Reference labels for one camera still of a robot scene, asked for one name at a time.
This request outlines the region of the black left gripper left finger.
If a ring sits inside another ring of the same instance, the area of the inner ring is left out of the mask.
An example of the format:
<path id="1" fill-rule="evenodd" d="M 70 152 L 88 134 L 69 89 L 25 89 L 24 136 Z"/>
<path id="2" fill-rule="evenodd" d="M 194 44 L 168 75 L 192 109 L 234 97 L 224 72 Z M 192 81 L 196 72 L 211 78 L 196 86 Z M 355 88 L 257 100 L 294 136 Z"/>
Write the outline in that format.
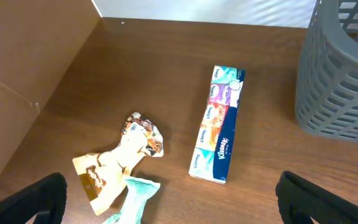
<path id="1" fill-rule="evenodd" d="M 0 201 L 0 223 L 61 224 L 67 202 L 67 182 L 58 172 Z"/>

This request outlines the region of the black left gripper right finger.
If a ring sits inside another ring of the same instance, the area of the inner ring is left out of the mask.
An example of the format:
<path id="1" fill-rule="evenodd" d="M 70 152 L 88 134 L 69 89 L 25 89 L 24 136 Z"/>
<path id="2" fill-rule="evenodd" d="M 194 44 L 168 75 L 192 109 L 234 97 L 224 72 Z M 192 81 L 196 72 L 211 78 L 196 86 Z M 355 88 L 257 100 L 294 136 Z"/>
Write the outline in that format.
<path id="1" fill-rule="evenodd" d="M 358 206 L 290 171 L 275 188 L 284 223 L 358 223 Z"/>

